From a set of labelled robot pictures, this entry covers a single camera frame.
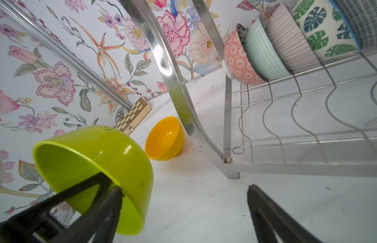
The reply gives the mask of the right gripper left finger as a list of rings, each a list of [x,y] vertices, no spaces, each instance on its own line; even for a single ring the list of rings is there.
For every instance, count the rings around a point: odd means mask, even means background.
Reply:
[[[60,233],[51,243],[111,243],[114,239],[122,208],[123,193],[114,187],[98,199],[68,229]]]

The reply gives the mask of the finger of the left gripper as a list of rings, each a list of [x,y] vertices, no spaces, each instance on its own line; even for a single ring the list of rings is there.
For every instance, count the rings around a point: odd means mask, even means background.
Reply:
[[[32,206],[31,208],[11,217],[6,221],[6,225],[15,228],[17,231],[38,231],[44,224],[56,231],[63,231],[64,227],[53,216],[50,210],[64,201],[68,201],[72,197],[82,193],[83,191],[98,186],[97,193],[93,199],[93,203],[102,197],[110,187],[112,181],[104,173],[98,173],[52,197]]]

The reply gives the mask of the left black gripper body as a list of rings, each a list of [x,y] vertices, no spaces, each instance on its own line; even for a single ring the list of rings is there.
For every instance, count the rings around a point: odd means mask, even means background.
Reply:
[[[0,243],[48,243],[49,238],[38,232],[39,219],[15,215],[0,222]]]

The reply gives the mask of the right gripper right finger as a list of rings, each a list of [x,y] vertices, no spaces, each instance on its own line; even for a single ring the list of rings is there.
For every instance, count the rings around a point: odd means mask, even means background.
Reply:
[[[259,243],[319,243],[257,185],[250,185],[247,202]]]

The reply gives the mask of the lime green plastic bowl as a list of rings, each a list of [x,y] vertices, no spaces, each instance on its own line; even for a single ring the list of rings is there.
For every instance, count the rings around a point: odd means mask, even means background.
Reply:
[[[129,136],[107,126],[89,126],[38,142],[34,163],[43,179],[60,193],[98,173],[123,192],[117,233],[142,231],[154,174],[143,149]]]

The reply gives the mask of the orange yellow plastic bowl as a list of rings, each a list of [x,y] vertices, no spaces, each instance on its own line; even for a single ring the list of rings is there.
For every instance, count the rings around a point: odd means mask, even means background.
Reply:
[[[164,162],[175,158],[183,145],[184,132],[180,121],[168,116],[151,129],[145,143],[145,153],[151,160]]]

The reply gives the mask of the two-tier steel dish rack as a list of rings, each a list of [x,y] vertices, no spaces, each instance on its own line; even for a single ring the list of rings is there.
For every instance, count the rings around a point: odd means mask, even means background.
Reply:
[[[239,105],[241,114],[238,117],[243,140],[252,140],[253,130],[263,127],[275,138],[275,142],[233,147],[232,101],[235,92],[231,79],[225,78],[224,147],[219,149],[200,122],[177,60],[148,3],[122,1],[121,5],[149,43],[171,101],[190,139],[228,178],[238,179],[241,173],[377,177],[377,136],[368,136],[364,129],[351,125],[332,112],[329,102],[332,93],[337,90],[337,82],[328,84],[331,93],[324,97],[324,114],[357,133],[357,138],[321,140],[313,133],[313,141],[302,142],[300,136],[294,135],[283,142],[279,136],[281,131],[296,132],[301,129],[301,120],[295,116],[294,108],[303,99],[305,92],[298,90],[275,97],[272,86],[281,82],[276,79],[258,85],[268,96],[258,101],[263,111],[253,113],[254,103],[247,102]]]

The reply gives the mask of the pale green ceramic bowl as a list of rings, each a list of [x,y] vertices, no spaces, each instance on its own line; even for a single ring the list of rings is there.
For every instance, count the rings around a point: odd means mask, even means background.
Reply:
[[[290,75],[259,18],[254,21],[246,34],[244,50],[254,70],[262,79],[276,80]]]

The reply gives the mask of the pink striped ceramic bowl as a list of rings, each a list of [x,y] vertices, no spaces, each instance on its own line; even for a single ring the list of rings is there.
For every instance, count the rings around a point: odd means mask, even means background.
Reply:
[[[285,67],[292,73],[321,66],[316,54],[284,3],[272,13],[265,31]]]

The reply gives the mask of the green leaf pattern bowl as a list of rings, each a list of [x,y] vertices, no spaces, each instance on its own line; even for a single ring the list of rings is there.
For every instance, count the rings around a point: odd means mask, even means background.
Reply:
[[[359,44],[345,17],[333,1],[296,1],[294,20],[321,62],[339,60],[359,52]]]

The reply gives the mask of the dark blue floral bowl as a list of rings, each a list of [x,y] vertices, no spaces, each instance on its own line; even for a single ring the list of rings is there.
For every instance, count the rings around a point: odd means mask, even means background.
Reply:
[[[333,2],[351,27],[361,49],[377,48],[377,0]]]

